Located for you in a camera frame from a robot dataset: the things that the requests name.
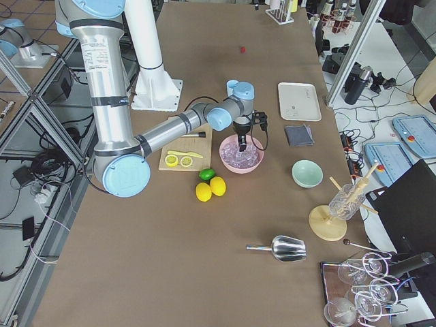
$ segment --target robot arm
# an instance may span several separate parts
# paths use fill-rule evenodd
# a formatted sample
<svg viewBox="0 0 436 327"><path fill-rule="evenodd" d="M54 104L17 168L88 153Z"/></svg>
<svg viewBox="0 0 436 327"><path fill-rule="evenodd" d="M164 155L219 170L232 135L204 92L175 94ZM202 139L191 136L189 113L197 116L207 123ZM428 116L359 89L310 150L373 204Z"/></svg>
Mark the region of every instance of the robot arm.
<svg viewBox="0 0 436 327"><path fill-rule="evenodd" d="M146 187L150 168L145 158L152 152L204 123L217 131L232 122L236 126L247 124L253 112L254 88L248 82L239 82L233 95L223 102L196 104L134 136L119 48L125 4L123 0L101 3L57 0L57 28L63 35L77 37L82 47L99 138L94 148L95 176L109 193L129 197Z"/></svg>
<svg viewBox="0 0 436 327"><path fill-rule="evenodd" d="M24 62L40 59L42 48L29 35L23 22L16 18L0 22L0 49L10 59L19 52Z"/></svg>

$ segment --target lemon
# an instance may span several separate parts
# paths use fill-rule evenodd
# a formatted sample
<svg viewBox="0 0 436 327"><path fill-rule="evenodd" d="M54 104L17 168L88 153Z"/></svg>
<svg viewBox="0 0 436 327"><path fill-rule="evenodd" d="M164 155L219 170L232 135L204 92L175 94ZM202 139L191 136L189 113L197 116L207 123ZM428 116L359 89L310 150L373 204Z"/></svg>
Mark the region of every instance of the lemon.
<svg viewBox="0 0 436 327"><path fill-rule="evenodd" d="M227 189L225 185L225 181L221 177L214 177L210 181L211 184L211 191L216 196L223 196L225 193L225 190Z"/></svg>
<svg viewBox="0 0 436 327"><path fill-rule="evenodd" d="M212 197L211 187L206 183L200 183L196 187L196 196L202 202L209 201Z"/></svg>
<svg viewBox="0 0 436 327"><path fill-rule="evenodd" d="M168 167L175 167L178 164L178 157L176 155L167 155L165 157L165 164Z"/></svg>
<svg viewBox="0 0 436 327"><path fill-rule="evenodd" d="M192 165L192 158L191 157L182 157L182 159L180 159L180 165L182 167L189 167Z"/></svg>

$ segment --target white tray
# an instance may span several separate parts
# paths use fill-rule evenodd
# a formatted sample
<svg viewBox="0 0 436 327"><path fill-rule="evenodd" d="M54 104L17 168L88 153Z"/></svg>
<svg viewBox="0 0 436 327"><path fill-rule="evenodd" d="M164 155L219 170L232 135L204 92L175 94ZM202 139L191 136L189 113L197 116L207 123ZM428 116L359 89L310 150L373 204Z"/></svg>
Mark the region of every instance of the white tray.
<svg viewBox="0 0 436 327"><path fill-rule="evenodd" d="M320 121L321 110L312 84L279 83L281 118L288 121Z"/></svg>

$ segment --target wooden stand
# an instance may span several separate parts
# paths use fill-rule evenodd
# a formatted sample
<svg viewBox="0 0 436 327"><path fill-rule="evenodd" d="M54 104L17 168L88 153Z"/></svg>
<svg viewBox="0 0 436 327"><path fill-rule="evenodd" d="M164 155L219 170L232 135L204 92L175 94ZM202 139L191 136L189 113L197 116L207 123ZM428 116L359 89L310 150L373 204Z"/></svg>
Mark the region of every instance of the wooden stand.
<svg viewBox="0 0 436 327"><path fill-rule="evenodd" d="M328 206L317 206L309 214L309 225L323 240L340 240L347 232L347 222L333 217Z"/></svg>

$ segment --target mint green bowl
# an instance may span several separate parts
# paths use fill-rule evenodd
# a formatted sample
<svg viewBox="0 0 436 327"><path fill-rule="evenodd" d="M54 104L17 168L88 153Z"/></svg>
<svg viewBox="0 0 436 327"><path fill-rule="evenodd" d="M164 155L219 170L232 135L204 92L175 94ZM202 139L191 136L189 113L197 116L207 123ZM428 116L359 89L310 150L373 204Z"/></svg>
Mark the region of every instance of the mint green bowl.
<svg viewBox="0 0 436 327"><path fill-rule="evenodd" d="M300 160L292 166L292 178L301 187L310 189L322 182L322 169L313 161Z"/></svg>

